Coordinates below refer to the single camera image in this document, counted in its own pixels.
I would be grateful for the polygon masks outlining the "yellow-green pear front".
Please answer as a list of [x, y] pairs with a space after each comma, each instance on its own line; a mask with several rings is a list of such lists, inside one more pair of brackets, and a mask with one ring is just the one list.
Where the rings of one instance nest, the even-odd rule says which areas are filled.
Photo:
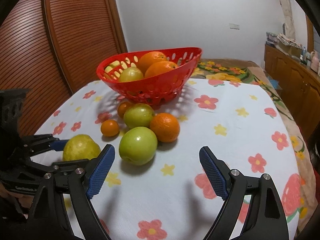
[[62, 160], [91, 160], [96, 158], [100, 152], [100, 146], [89, 135], [79, 134], [69, 139], [64, 146]]

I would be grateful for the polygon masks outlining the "yellow-green pear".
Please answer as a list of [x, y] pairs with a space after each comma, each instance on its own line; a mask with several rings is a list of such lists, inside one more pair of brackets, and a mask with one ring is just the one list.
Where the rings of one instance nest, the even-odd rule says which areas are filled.
[[141, 79], [144, 79], [143, 73], [137, 67], [130, 67], [121, 73], [119, 82], [131, 82]]
[[64, 146], [62, 160], [91, 160], [96, 158], [100, 152], [100, 146], [89, 135], [79, 134], [69, 139]]

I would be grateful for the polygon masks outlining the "small tangerine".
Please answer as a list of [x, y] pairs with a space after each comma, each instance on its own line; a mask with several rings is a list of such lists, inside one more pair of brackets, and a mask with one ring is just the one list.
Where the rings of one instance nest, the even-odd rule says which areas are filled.
[[126, 113], [126, 111], [131, 108], [134, 105], [134, 103], [131, 103], [129, 101], [124, 101], [122, 102], [117, 109], [117, 113], [118, 116], [123, 119], [124, 118], [124, 114]]
[[100, 131], [105, 137], [114, 137], [120, 131], [120, 127], [115, 120], [106, 120], [101, 124]]

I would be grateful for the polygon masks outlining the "green apple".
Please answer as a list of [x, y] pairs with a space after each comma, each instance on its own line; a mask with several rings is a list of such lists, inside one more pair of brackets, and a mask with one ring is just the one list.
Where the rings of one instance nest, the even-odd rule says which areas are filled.
[[155, 156], [158, 140], [147, 127], [135, 127], [126, 132], [119, 144], [121, 159], [129, 164], [142, 166]]
[[125, 112], [124, 122], [129, 129], [135, 127], [149, 128], [150, 122], [154, 116], [155, 112], [151, 106], [145, 103], [137, 103]]

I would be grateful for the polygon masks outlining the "medium mandarin front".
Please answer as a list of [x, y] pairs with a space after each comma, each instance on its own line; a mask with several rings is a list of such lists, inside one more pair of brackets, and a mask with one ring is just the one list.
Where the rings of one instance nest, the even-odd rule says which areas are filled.
[[160, 142], [174, 142], [180, 133], [180, 124], [175, 116], [169, 113], [159, 113], [150, 122], [150, 129]]

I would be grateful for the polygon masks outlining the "red perforated plastic basket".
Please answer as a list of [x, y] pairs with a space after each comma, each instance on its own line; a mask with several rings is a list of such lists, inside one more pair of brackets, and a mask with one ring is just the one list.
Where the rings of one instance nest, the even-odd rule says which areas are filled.
[[168, 60], [176, 63], [178, 68], [158, 76], [131, 82], [108, 80], [104, 77], [104, 69], [113, 61], [124, 61], [127, 68], [136, 67], [138, 60], [148, 53], [146, 50], [109, 57], [98, 65], [96, 74], [108, 87], [129, 101], [146, 103], [157, 108], [180, 94], [202, 55], [202, 49], [198, 47], [169, 48], [159, 51], [164, 53]]

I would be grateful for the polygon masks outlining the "large orange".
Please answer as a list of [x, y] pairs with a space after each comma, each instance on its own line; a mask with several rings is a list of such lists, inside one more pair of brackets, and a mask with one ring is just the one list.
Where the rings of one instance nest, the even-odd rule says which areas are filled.
[[144, 54], [137, 62], [137, 68], [145, 74], [148, 68], [157, 62], [165, 61], [167, 56], [160, 51], [151, 51]]
[[178, 68], [178, 65], [171, 61], [159, 61], [152, 64], [145, 72], [144, 77], [153, 77], [164, 74]]

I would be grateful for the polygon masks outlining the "large orange front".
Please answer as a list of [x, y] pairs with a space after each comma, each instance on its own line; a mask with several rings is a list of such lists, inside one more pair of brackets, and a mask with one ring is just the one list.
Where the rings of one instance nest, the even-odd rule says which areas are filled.
[[164, 74], [178, 68], [178, 65], [171, 61], [159, 61], [152, 64], [145, 72], [144, 77], [153, 77]]

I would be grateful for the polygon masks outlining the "yellow Pikachu plush toy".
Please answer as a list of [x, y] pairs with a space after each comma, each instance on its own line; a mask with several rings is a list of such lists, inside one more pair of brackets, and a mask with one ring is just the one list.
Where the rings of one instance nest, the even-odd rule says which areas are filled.
[[113, 61], [104, 69], [104, 77], [108, 80], [118, 80], [126, 68], [127, 64], [124, 61]]

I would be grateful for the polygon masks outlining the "wooden sideboard cabinet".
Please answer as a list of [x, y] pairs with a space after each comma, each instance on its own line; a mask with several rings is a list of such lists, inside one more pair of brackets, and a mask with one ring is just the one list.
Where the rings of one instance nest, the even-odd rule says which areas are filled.
[[282, 88], [280, 97], [311, 148], [319, 136], [319, 77], [277, 48], [265, 45], [265, 70]]

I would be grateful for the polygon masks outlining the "colourful floral bed sheet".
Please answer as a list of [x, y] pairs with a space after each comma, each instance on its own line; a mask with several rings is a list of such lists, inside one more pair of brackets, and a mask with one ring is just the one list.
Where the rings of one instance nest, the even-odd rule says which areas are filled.
[[252, 61], [204, 59], [198, 63], [191, 77], [258, 85], [271, 97], [286, 126], [296, 155], [301, 196], [297, 232], [300, 233], [311, 219], [319, 203], [319, 174], [313, 168], [306, 140], [303, 139], [300, 128], [283, 102], [280, 93], [272, 86], [263, 69]]

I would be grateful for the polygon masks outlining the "pink thermos jug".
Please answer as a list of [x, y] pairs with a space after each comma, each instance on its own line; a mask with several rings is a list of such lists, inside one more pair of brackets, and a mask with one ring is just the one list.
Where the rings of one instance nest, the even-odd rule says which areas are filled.
[[312, 51], [310, 54], [310, 68], [314, 71], [314, 72], [318, 72], [319, 70], [319, 55], [317, 53], [317, 51]]

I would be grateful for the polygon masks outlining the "cardboard box with cloth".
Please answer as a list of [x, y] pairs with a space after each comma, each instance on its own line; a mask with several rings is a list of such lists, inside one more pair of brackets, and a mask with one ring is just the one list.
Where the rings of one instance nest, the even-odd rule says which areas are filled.
[[278, 34], [277, 40], [278, 46], [282, 51], [291, 56], [300, 57], [303, 49], [302, 44], [292, 38], [286, 37], [284, 34]]

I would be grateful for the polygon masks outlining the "white tied curtain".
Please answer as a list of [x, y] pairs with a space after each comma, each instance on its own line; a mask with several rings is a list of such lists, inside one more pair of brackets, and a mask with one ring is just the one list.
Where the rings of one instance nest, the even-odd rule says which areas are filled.
[[296, 39], [295, 25], [293, 20], [290, 0], [279, 0], [285, 18], [285, 36]]

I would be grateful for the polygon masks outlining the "white wall switch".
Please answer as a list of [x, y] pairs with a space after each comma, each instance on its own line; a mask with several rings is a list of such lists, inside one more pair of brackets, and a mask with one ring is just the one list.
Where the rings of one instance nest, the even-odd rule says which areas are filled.
[[229, 28], [230, 29], [234, 29], [234, 30], [239, 30], [240, 29], [240, 25], [234, 24], [234, 23], [230, 23], [229, 24]]

